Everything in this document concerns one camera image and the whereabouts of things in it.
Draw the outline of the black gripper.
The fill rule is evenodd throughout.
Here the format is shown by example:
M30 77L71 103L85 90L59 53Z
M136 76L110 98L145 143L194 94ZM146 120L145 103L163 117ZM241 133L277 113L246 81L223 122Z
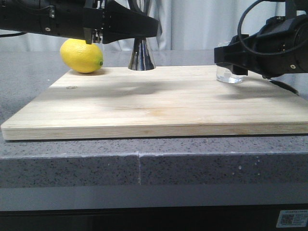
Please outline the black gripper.
M103 9L97 0L2 0L0 28L101 43Z
M227 68L235 75L248 75L248 71L264 77L279 77L284 74L308 72L308 16L297 11L308 11L306 0L287 0L285 16L275 16L257 33L256 51L266 53L254 57L244 50L239 36L234 36L227 45L214 48L214 63Z

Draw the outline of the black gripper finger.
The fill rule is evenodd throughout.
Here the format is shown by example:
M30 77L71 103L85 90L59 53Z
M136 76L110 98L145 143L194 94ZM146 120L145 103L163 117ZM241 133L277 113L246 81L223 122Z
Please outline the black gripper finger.
M142 10L143 1L142 0L128 0L128 5L130 10L137 13L144 13Z
M158 20L134 12L115 0L108 0L104 4L102 43L156 37L158 25Z

